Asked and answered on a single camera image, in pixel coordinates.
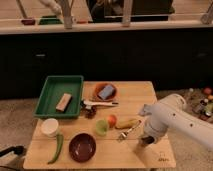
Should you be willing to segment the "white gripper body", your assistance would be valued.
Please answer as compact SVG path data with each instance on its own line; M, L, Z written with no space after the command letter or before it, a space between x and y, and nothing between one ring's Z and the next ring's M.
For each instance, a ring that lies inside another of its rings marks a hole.
M146 121L143 130L153 138L161 138L166 134L167 127L163 124L153 126L150 121Z

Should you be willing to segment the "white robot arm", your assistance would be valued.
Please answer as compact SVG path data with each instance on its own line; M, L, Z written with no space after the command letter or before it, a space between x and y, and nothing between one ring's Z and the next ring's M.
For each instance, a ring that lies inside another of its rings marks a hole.
M145 104L139 112L140 116L147 116L144 133L157 143L169 128L173 128L213 150L213 124L186 113L186 106L186 100L179 94Z

